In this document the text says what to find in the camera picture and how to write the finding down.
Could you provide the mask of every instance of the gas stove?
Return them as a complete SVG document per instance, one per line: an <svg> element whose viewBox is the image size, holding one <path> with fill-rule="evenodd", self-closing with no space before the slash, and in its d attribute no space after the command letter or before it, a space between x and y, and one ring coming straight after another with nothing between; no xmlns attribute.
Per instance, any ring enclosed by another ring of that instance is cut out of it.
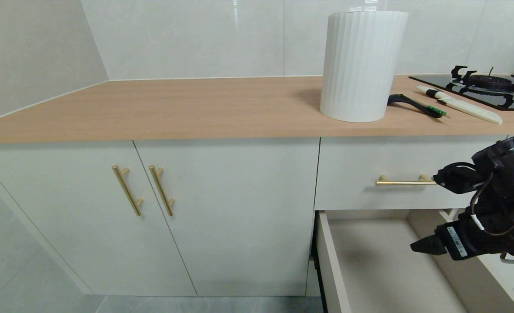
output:
<svg viewBox="0 0 514 313"><path fill-rule="evenodd" d="M450 75L413 75L410 78L464 96L501 111L514 111L514 75L474 75L477 71L460 71L457 65Z"/></svg>

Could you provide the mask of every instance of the gold bar handle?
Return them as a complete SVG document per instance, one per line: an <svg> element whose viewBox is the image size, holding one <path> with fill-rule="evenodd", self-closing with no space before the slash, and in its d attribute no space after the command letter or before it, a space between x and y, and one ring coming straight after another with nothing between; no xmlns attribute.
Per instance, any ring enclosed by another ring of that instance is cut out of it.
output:
<svg viewBox="0 0 514 313"><path fill-rule="evenodd" d="M159 176L161 176L161 174L164 170L162 168L155 170L154 166L149 166L149 171L151 171L151 175L153 176L154 184L156 185L156 189L158 190L158 193L160 194L162 202L164 202L164 207L166 208L166 212L168 212L168 216L173 216L174 213L172 212L172 206L174 205L175 200L174 200L174 198L168 200L166 193L164 192L164 189L162 189L162 184L160 183L160 179L158 178Z"/></svg>
<svg viewBox="0 0 514 313"><path fill-rule="evenodd" d="M377 186L435 186L437 183L421 174L420 180L388 180L386 176L381 175L375 184Z"/></svg>
<svg viewBox="0 0 514 313"><path fill-rule="evenodd" d="M141 216L141 213L139 212L139 207L143 203L143 198L140 198L139 200L137 200L137 202L134 202L130 190L127 188L126 182L123 179L123 176L126 175L130 171L130 169L124 168L120 171L118 166L112 166L112 170L114 171L114 174L116 174L116 178L118 179L118 182L120 182L120 186L122 186L123 192L126 194L127 199L130 201L131 207L134 208L135 215Z"/></svg>

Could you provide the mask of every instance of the white ribbed vase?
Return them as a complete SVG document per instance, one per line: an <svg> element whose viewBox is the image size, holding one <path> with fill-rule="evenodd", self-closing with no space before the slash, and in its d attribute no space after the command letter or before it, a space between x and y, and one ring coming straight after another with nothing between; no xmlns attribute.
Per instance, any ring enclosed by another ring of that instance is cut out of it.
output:
<svg viewBox="0 0 514 313"><path fill-rule="evenodd" d="M387 108L408 13L331 14L320 110L333 119L371 122Z"/></svg>

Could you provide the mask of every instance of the wooden countertop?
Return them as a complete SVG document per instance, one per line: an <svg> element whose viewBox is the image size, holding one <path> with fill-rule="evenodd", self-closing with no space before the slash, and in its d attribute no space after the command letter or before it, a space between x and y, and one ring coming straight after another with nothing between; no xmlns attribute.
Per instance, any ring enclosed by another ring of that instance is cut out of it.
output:
<svg viewBox="0 0 514 313"><path fill-rule="evenodd" d="M0 143L514 134L514 112L494 110L494 125L415 93L394 78L392 93L430 103L452 119L410 105L390 106L380 121L346 123L319 112L321 77L109 81L0 118Z"/></svg>

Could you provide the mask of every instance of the kitchen knife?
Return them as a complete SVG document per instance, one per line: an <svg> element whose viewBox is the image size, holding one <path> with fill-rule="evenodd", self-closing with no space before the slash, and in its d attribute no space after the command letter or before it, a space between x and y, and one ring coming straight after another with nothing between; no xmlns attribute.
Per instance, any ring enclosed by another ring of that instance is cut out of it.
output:
<svg viewBox="0 0 514 313"><path fill-rule="evenodd" d="M472 115L473 117L477 117L478 119L482 119L490 123L495 123L498 125L502 124L502 117L500 117L497 113L482 109L481 107L477 107L471 103L467 103L466 101L461 101L450 97L446 93L443 93L437 89L433 89L427 86L418 86L417 89L418 91L428 95L428 97L437 99L440 103L452 107L452 109L457 109L458 111L462 111Z"/></svg>

